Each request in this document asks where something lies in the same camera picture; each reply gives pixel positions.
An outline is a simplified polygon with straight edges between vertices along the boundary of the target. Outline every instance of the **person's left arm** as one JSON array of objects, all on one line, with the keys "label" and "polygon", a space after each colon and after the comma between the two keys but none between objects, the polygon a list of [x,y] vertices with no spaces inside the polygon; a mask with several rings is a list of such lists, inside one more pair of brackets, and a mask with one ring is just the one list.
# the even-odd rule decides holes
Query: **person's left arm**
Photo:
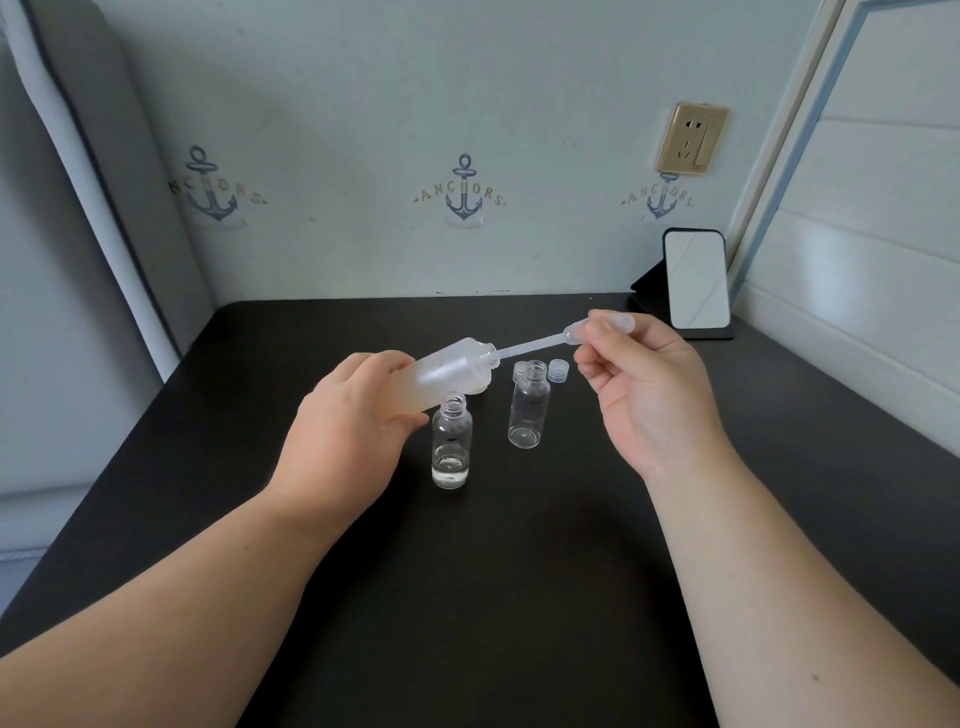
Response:
[{"label": "person's left arm", "polygon": [[234,725],[314,569],[427,422],[374,415],[387,376],[412,361],[347,358],[303,400],[259,495],[0,660],[0,725]]}]

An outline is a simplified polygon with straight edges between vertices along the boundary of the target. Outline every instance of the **gold wall socket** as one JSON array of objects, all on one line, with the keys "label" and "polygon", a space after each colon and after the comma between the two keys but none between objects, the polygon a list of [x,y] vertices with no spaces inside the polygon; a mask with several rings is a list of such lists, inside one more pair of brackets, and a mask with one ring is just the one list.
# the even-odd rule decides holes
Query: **gold wall socket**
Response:
[{"label": "gold wall socket", "polygon": [[678,104],[666,131],[658,172],[703,175],[710,167],[730,110],[710,104]]}]

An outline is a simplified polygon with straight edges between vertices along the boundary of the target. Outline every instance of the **bottle with clear liquid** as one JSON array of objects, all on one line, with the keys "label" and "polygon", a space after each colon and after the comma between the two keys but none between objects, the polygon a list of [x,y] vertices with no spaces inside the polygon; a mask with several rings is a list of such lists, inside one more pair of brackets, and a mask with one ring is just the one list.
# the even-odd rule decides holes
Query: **bottle with clear liquid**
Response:
[{"label": "bottle with clear liquid", "polygon": [[546,364],[528,361],[526,370],[516,380],[514,401],[510,405],[507,437],[518,448],[535,448],[543,434],[546,405],[550,402],[550,382],[546,380]]},{"label": "bottle with clear liquid", "polygon": [[422,412],[440,404],[446,392],[478,395],[490,386],[491,371],[498,366],[493,344],[461,339],[391,374],[380,393],[377,413],[386,420]]},{"label": "bottle with clear liquid", "polygon": [[467,412],[467,397],[447,392],[433,416],[433,482],[453,490],[467,482],[470,469],[470,439],[473,417]]}]

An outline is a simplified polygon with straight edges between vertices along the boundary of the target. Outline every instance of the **person's right arm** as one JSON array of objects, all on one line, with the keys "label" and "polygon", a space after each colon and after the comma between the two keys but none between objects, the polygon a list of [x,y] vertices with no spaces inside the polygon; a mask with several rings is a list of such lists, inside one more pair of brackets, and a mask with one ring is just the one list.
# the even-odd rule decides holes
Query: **person's right arm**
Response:
[{"label": "person's right arm", "polygon": [[960,689],[829,564],[747,469],[675,331],[591,312],[576,353],[657,509],[725,728],[960,725]]}]

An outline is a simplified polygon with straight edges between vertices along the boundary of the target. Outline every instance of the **person's left hand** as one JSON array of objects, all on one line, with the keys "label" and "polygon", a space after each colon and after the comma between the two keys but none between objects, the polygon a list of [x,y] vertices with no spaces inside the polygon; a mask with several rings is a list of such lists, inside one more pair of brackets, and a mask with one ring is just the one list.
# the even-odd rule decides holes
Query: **person's left hand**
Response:
[{"label": "person's left hand", "polygon": [[407,438],[429,422],[422,412],[386,422],[375,414],[387,377],[413,361],[403,352],[355,353],[321,379],[300,403],[264,493],[346,531],[386,490]]}]

